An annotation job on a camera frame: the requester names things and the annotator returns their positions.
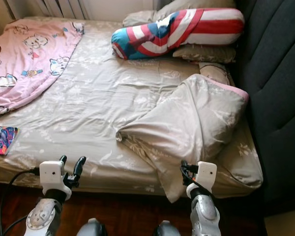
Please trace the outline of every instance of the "upholstered headboard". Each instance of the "upholstered headboard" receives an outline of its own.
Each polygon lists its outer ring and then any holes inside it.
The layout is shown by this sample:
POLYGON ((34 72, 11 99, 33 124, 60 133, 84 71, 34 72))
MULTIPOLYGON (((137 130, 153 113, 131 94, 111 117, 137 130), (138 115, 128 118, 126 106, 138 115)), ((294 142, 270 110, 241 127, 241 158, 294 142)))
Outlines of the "upholstered headboard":
POLYGON ((295 195, 295 0, 238 0, 246 25, 231 68, 250 95, 247 117, 266 204, 295 195))

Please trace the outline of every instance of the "cartoon print blanket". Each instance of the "cartoon print blanket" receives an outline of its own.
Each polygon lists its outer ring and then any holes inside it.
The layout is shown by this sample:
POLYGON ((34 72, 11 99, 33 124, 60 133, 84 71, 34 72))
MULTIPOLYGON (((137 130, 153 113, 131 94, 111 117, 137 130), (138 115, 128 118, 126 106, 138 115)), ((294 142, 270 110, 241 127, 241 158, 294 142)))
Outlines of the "cartoon print blanket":
POLYGON ((234 8, 186 9, 155 23, 118 29, 112 48, 123 59, 155 57, 186 43, 232 44, 243 27, 244 16, 234 8))
POLYGON ((62 74, 84 33, 83 23, 22 19, 0 36, 0 115, 22 107, 62 74))

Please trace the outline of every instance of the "colorful book cover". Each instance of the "colorful book cover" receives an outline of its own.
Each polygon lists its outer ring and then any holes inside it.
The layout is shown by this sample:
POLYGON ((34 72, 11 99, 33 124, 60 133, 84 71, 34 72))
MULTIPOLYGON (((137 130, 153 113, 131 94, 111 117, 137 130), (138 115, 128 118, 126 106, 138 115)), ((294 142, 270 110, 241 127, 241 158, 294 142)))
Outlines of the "colorful book cover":
POLYGON ((18 132, 18 128, 0 126, 0 155, 7 155, 18 132))

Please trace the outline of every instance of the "gray duvet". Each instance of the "gray duvet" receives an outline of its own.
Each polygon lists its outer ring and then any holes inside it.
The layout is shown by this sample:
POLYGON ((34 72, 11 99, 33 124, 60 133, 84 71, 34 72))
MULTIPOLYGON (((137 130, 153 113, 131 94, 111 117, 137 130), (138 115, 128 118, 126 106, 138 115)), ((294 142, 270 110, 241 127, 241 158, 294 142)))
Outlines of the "gray duvet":
POLYGON ((185 190, 181 160, 214 162, 231 140, 247 101, 246 92, 195 74, 116 137, 157 170, 167 198, 174 202, 185 190))

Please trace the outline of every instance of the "striped pillow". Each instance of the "striped pillow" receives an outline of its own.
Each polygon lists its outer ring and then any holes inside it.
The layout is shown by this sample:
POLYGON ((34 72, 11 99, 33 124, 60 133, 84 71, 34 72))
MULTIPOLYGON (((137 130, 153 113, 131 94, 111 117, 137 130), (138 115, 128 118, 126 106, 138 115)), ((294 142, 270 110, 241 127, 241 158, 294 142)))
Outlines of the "striped pillow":
POLYGON ((112 47, 123 59, 155 57, 187 43, 232 44, 243 27, 244 17, 234 8, 186 9, 155 23, 118 29, 112 47))

